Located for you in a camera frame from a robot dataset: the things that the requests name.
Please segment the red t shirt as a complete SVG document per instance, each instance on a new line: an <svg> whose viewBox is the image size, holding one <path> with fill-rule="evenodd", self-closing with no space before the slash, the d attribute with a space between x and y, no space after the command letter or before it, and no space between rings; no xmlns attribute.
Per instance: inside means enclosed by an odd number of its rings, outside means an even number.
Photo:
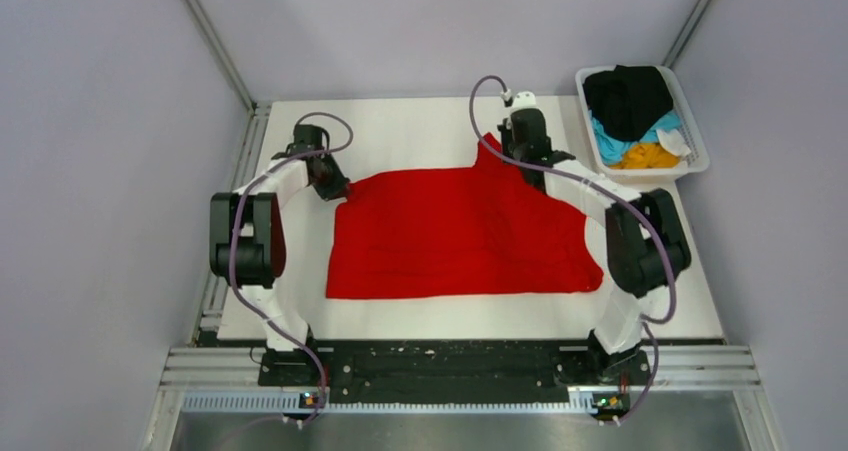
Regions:
<svg viewBox="0 0 848 451"><path fill-rule="evenodd" d="M528 185L486 135L469 167L355 182L335 212L332 299L591 293L603 282L586 216Z"/></svg>

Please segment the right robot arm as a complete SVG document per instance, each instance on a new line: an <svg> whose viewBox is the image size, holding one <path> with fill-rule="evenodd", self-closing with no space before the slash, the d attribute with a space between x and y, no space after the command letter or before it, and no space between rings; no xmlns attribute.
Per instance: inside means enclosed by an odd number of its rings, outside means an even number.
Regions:
<svg viewBox="0 0 848 451"><path fill-rule="evenodd" d="M612 383L633 364L644 329L666 324L677 311L676 281L691 250L673 198L657 188L638 191L557 151L536 106L511 106L497 127L505 160L545 195L576 206L605 231L607 269L614 283L589 334L586 368Z"/></svg>

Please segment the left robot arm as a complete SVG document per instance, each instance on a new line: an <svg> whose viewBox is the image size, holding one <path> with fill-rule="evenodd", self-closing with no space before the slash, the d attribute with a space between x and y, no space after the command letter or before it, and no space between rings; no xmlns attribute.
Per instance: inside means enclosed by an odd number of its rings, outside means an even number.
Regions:
<svg viewBox="0 0 848 451"><path fill-rule="evenodd" d="M268 358L286 353L283 372L297 384L327 386L327 371L307 346L309 325L298 311L283 305L275 290L287 263L282 210L300 191L312 187L321 199L346 195L349 180L332 155L329 132L297 123L293 140L269 166L244 186L213 195L210 202L209 263L237 302L249 310L265 332Z"/></svg>

